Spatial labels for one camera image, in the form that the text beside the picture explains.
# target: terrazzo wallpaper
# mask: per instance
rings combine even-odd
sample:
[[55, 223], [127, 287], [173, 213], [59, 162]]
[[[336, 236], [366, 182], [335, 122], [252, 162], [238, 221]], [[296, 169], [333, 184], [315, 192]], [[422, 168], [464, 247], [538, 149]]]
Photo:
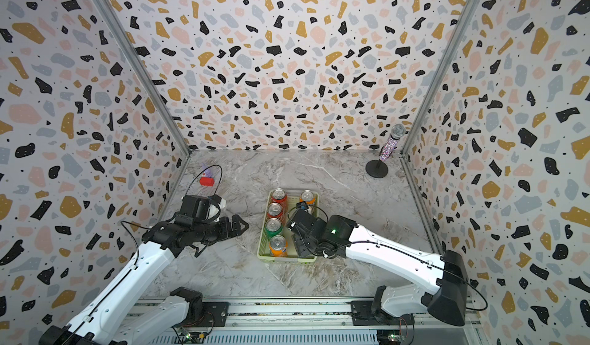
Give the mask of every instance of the terrazzo wallpaper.
[[131, 257], [119, 221], [156, 219], [184, 155], [90, 0], [1, 1], [0, 343], [37, 344]]
[[410, 129], [465, 4], [110, 2], [193, 149], [379, 149]]
[[409, 148], [491, 344], [590, 343], [589, 11], [482, 0]]

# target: yellow basket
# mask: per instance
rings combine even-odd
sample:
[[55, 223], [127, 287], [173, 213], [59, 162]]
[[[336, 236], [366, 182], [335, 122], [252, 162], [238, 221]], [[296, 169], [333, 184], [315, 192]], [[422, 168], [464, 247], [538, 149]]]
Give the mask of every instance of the yellow basket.
[[[299, 203], [299, 197], [303, 190], [285, 190], [287, 193], [287, 210], [288, 212], [291, 208], [295, 207], [297, 203]], [[266, 208], [268, 209], [271, 203], [271, 194], [273, 190], [269, 193], [269, 198], [266, 202]], [[320, 196], [318, 193], [313, 192], [316, 196], [316, 202], [313, 204], [314, 211], [313, 216], [317, 217], [318, 209], [315, 208], [319, 204]], [[272, 253], [270, 253], [269, 247], [269, 238], [264, 231], [264, 227], [266, 225], [266, 221], [268, 220], [266, 215], [266, 209], [264, 210], [264, 217], [262, 219], [262, 230], [260, 231], [260, 244], [258, 245], [258, 253], [256, 256], [261, 261], [264, 262], [280, 262], [280, 263], [294, 263], [294, 264], [313, 264], [316, 261], [316, 256], [312, 256], [312, 258], [298, 258], [297, 257], [297, 250], [295, 249], [295, 243], [293, 242], [293, 233], [289, 230], [286, 226], [283, 227], [283, 231], [281, 235], [287, 240], [287, 257], [275, 257]]]

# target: marble table surface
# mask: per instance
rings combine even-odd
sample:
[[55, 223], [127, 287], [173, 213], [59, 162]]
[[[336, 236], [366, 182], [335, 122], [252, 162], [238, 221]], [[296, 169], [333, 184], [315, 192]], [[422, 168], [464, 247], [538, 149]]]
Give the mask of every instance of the marble table surface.
[[[250, 224], [238, 238], [209, 246], [199, 257], [185, 248], [152, 282], [144, 296], [166, 297], [177, 287], [211, 297], [335, 297], [374, 296], [380, 285], [408, 281], [380, 267], [337, 257], [318, 258], [313, 265], [265, 263], [258, 259], [258, 238], [269, 191], [310, 189], [320, 193], [320, 207], [329, 215], [353, 219], [381, 236], [431, 252], [399, 154], [387, 160], [389, 174], [373, 179], [365, 164], [374, 151], [195, 151], [172, 194], [164, 218], [181, 206], [191, 180], [204, 167], [220, 164], [223, 179], [218, 194], [227, 200], [222, 215], [239, 214]], [[209, 196], [217, 186], [219, 169], [211, 168], [213, 187], [198, 181], [189, 193]]]

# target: sparkly microphone handle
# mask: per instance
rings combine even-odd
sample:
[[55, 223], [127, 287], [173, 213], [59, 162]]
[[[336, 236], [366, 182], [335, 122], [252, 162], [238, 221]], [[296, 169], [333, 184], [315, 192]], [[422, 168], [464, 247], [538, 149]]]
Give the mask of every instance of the sparkly microphone handle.
[[381, 148], [381, 153], [379, 155], [381, 161], [389, 158], [391, 152], [394, 151], [395, 146], [403, 135], [405, 135], [405, 127], [402, 124], [397, 124], [391, 129], [391, 134], [387, 138], [387, 142], [383, 148]]

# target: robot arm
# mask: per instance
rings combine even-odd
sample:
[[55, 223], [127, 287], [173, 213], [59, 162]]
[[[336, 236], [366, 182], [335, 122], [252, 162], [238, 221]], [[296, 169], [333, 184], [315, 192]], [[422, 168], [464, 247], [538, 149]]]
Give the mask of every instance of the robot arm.
[[418, 251], [380, 237], [351, 219], [333, 215], [325, 222], [305, 208], [301, 204], [288, 228], [302, 238], [310, 252], [371, 263], [413, 282], [402, 288], [380, 288], [373, 301], [375, 310], [394, 317], [427, 311], [442, 322], [465, 325], [467, 272], [461, 255]]

